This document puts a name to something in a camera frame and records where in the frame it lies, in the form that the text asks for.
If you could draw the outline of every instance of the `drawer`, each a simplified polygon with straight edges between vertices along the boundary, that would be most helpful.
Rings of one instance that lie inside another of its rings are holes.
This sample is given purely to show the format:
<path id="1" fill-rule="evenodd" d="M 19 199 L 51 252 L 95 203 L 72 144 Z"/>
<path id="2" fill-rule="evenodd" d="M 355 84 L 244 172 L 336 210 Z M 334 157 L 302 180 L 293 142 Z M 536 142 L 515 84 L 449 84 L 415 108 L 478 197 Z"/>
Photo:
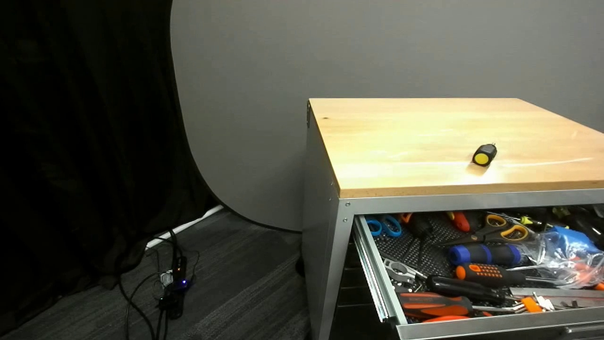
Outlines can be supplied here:
<path id="1" fill-rule="evenodd" d="M 417 240 L 391 239 L 374 240 L 366 220 L 355 218 L 353 239 L 357 248 L 363 273 L 368 282 L 368 290 L 381 324 L 393 325 L 398 339 L 604 339 L 604 307 L 589 308 L 568 308 L 559 312 L 544 314 L 512 314 L 512 316 L 491 316 L 491 318 L 468 318 L 463 322 L 438 322 L 438 324 L 414 324 L 406 318 L 397 288 L 387 276 L 383 265 L 385 259 L 406 257 L 404 263 L 414 267 L 417 261 L 423 273 L 438 273 L 448 267 L 446 259 L 436 259 L 432 254 L 423 254 L 419 259 Z"/>

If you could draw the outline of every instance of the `black curtain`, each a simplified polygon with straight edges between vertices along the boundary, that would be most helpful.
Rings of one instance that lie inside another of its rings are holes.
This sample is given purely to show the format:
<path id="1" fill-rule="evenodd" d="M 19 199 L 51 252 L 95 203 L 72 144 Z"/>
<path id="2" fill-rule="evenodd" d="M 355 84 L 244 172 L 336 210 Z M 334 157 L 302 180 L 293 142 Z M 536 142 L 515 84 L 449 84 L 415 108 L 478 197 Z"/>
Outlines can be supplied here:
<path id="1" fill-rule="evenodd" d="M 213 205 L 179 114 L 170 8 L 0 2 L 0 335 Z"/>

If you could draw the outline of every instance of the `floor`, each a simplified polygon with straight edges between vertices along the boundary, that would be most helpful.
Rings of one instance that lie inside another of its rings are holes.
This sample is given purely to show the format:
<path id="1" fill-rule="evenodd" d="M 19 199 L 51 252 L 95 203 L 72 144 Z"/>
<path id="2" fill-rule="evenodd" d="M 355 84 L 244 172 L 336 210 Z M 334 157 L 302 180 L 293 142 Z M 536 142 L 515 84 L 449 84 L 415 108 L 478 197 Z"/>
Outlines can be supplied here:
<path id="1" fill-rule="evenodd" d="M 300 235 L 255 225 L 229 210 L 179 235 L 193 288 L 183 318 L 168 324 L 166 339 L 191 340 L 304 340 L 308 339 L 306 288 L 297 265 Z M 136 271 L 123 276 L 127 295 L 157 331 L 162 297 L 161 273 L 172 246 L 149 250 Z M 34 318 L 6 340 L 151 339 L 144 318 L 129 308 L 117 288 L 96 288 Z"/>

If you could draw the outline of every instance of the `clutter of tools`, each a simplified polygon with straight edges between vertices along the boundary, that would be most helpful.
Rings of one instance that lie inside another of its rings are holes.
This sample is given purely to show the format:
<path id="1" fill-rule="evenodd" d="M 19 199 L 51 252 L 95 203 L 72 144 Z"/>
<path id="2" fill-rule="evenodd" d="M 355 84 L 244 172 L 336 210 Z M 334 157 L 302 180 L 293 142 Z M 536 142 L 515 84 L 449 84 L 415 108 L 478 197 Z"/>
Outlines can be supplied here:
<path id="1" fill-rule="evenodd" d="M 448 212 L 453 237 L 432 246 L 449 273 L 383 259 L 408 322 L 548 314 L 604 303 L 604 208 Z M 421 214 L 368 216 L 378 242 L 414 237 Z"/>

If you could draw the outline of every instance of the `gray backdrop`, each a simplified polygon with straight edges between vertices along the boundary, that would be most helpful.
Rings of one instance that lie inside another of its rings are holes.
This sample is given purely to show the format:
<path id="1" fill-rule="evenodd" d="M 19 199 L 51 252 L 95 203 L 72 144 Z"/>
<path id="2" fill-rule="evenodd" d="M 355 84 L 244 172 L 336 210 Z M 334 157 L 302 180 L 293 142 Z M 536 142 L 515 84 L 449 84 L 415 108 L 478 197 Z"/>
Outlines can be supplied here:
<path id="1" fill-rule="evenodd" d="M 274 227 L 300 231 L 310 97 L 519 97 L 604 129 L 602 0 L 176 0 L 172 33 L 204 178 Z"/>

